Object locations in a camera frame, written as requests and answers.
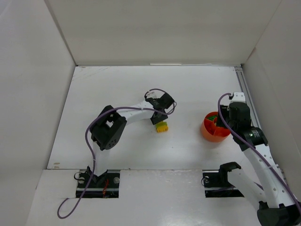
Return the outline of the yellow curved lego piece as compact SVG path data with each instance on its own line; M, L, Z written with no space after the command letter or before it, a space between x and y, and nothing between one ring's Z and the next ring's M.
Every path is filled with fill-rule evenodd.
M160 124L156 125L156 132L157 133L162 133L162 132L167 132L169 129L167 124Z

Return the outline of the dark green lego plate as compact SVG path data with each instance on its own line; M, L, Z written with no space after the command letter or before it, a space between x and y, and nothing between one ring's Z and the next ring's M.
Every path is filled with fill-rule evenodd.
M206 118L210 121L214 121L216 117L217 117L217 114L212 114L212 115L207 116Z

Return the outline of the lime green long lego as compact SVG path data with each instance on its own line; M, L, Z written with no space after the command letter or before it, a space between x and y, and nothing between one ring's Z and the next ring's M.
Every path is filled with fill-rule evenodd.
M167 122L161 121L157 124L157 126L167 126Z

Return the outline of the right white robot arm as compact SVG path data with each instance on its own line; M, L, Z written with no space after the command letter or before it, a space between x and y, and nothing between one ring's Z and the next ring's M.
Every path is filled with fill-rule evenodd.
M231 100L229 105L218 104L217 125L230 130L261 184L252 181L236 162L220 166L220 180L233 185L252 204L262 226L299 225L301 203L276 166L263 131L252 125L246 101Z

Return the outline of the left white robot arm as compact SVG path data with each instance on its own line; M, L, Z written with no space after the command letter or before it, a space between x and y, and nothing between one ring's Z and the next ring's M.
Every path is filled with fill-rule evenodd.
M126 126L142 120L150 120L153 125L158 125L174 112L176 102L168 93L156 97L151 92L148 91L144 100L133 106L106 106L88 126L85 140L92 153L92 163L86 172L91 182L96 184L104 180L109 150L119 142Z

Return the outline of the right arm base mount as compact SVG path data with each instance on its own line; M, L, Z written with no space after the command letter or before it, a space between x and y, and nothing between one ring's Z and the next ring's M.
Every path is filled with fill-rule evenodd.
M205 189L205 197L244 197L243 194L228 181L228 173L235 169L241 169L241 166L236 162L229 162L220 165L219 169L202 170L201 184Z

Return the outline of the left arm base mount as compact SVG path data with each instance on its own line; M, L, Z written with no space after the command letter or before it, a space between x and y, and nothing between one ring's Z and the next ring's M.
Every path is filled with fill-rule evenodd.
M76 198L79 198L90 178L91 169L76 172L73 178L77 181ZM82 198L118 198L120 170L107 170L100 176L93 176Z

